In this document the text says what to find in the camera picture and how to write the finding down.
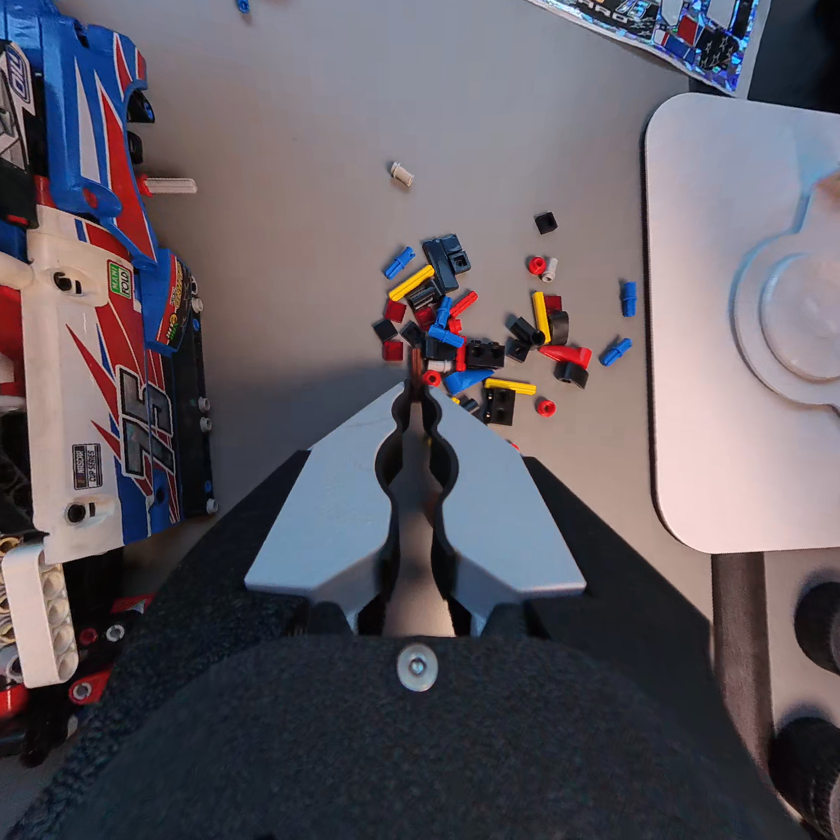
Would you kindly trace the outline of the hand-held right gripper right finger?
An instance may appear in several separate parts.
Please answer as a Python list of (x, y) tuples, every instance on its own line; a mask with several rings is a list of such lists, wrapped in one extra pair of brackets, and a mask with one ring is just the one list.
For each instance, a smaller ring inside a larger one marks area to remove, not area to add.
[(498, 606), (577, 596), (585, 578), (520, 452), (439, 388), (423, 389), (429, 468), (440, 485), (432, 569), (456, 636)]

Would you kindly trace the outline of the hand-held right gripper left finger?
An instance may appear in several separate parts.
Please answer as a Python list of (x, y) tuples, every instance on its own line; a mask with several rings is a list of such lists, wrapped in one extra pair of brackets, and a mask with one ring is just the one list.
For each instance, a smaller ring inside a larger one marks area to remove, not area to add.
[(332, 603), (356, 633), (382, 633), (400, 567), (389, 486), (410, 415), (404, 382), (309, 448), (245, 575), (248, 590)]

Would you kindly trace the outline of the pile of colourful lego pieces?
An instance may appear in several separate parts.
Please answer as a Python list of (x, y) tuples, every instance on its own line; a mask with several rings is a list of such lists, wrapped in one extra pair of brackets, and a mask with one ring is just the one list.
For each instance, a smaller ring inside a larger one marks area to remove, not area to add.
[(532, 397), (541, 417), (557, 410), (535, 384), (503, 374), (506, 363), (544, 358), (553, 363), (558, 382), (585, 389), (595, 354), (572, 341), (561, 295), (531, 290), (532, 315), (507, 316), (505, 339), (470, 337), (464, 317), (479, 295), (459, 288), (471, 268), (466, 250), (455, 234), (425, 239), (420, 247), (425, 263), (387, 292), (382, 316), (372, 324), (384, 362), (410, 360), (411, 348), (419, 347), (425, 386), (445, 389), (454, 403), (489, 425), (512, 425), (518, 396)]

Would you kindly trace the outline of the lego race car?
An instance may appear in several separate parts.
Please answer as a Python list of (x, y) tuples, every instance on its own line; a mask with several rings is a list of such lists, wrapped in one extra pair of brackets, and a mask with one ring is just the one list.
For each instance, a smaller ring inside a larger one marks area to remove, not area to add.
[(41, 764), (100, 700), (150, 596), (123, 550), (214, 496), (196, 281), (144, 200), (126, 35), (1, 3), (2, 757)]

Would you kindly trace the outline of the black lego tyre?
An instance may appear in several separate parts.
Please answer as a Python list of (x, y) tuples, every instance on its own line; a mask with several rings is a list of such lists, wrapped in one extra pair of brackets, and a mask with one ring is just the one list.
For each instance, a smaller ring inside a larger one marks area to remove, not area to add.
[(804, 822), (839, 837), (839, 729), (819, 717), (789, 721), (772, 739), (770, 777)]
[(829, 581), (803, 594), (794, 614), (802, 652), (821, 668), (839, 674), (839, 583)]

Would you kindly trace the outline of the white book stand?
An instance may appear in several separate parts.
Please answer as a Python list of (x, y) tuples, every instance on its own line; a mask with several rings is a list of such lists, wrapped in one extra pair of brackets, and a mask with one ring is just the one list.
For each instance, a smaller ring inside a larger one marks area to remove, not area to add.
[(687, 93), (644, 133), (652, 488), (699, 552), (838, 547), (838, 120)]

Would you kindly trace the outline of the holographic sticker sheet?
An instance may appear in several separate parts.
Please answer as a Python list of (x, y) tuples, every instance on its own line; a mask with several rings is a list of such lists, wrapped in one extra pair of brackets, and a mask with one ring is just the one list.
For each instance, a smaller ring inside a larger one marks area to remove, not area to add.
[(771, 1), (534, 1), (734, 98), (749, 93)]

